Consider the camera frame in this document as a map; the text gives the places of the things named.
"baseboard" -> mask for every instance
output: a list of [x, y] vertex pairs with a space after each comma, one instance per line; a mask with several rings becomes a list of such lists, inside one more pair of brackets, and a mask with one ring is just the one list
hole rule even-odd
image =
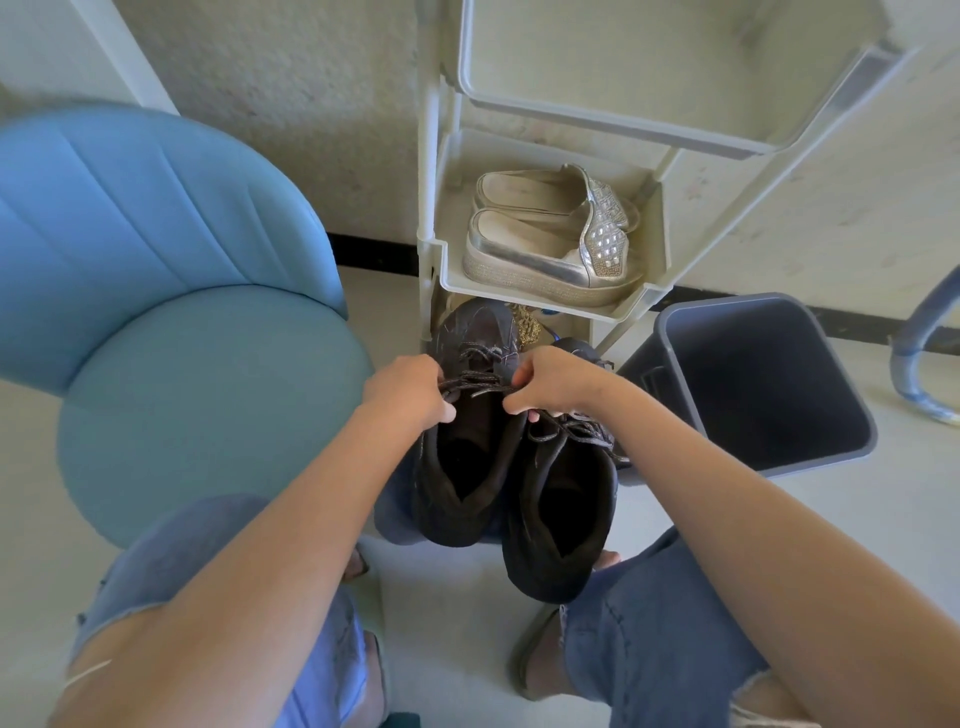
[[[335, 233], [330, 235], [330, 245], [338, 265], [395, 273], [401, 276], [416, 276], [419, 271], [417, 247], [414, 245]], [[673, 303], [707, 301], [731, 295], [733, 294], [678, 285], [667, 294], [666, 298], [655, 305], [653, 310], [662, 311]], [[872, 316], [867, 313], [853, 313], [821, 306], [809, 308], [820, 321], [820, 326], [823, 327], [827, 336], [834, 339], [887, 345], [904, 324], [901, 319], [890, 319], [885, 316]], [[928, 352], [960, 356], [960, 328], [938, 328], [924, 348]]]

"black trash bin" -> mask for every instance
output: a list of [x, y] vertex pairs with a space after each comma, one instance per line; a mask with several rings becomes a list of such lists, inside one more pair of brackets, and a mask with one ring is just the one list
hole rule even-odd
[[618, 373], [764, 475], [876, 447], [874, 420], [816, 318], [779, 293], [669, 306]]

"hand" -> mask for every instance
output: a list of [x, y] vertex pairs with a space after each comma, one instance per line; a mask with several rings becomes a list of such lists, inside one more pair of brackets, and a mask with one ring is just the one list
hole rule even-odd
[[[519, 392], [505, 397], [503, 408], [515, 415], [533, 409], [551, 414], [585, 412], [611, 373], [579, 356], [556, 347], [537, 347], [523, 355], [514, 373], [513, 385]], [[539, 415], [530, 413], [530, 421]]]
[[437, 423], [453, 422], [457, 411], [440, 394], [440, 365], [426, 354], [398, 356], [367, 379], [363, 402], [392, 417], [411, 417], [423, 432]]

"floor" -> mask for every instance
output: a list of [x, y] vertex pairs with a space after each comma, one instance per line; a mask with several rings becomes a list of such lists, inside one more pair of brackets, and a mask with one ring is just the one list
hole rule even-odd
[[[350, 323], [382, 365], [418, 350], [417, 281], [342, 270]], [[612, 352], [648, 335], [641, 322]], [[960, 441], [894, 394], [887, 349], [833, 341], [876, 417], [870, 458], [784, 477], [780, 485], [903, 573], [960, 619]], [[960, 358], [924, 358], [927, 389], [960, 403]], [[11, 728], [37, 726], [59, 688], [73, 617], [115, 550], [73, 509], [54, 463], [59, 402], [0, 382], [0, 705]], [[621, 491], [609, 547], [633, 555], [669, 520], [645, 488]], [[508, 582], [494, 546], [390, 546], [370, 537], [384, 581], [393, 704], [425, 728], [603, 726], [576, 698], [533, 704], [510, 693], [504, 665], [538, 605]]]

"black lace-up shoe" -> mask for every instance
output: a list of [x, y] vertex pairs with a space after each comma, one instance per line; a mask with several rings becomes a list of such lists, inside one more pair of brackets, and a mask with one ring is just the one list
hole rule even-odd
[[[582, 341], [554, 346], [606, 364]], [[503, 537], [507, 575], [526, 595], [566, 604], [587, 585], [616, 505], [612, 447], [603, 426], [579, 415], [540, 413], [530, 425], [505, 488]]]
[[456, 419], [424, 432], [416, 448], [413, 513], [442, 546], [477, 543], [499, 507], [500, 491], [523, 437], [526, 415], [503, 409], [518, 359], [516, 323], [506, 304], [471, 299], [433, 337], [431, 355]]

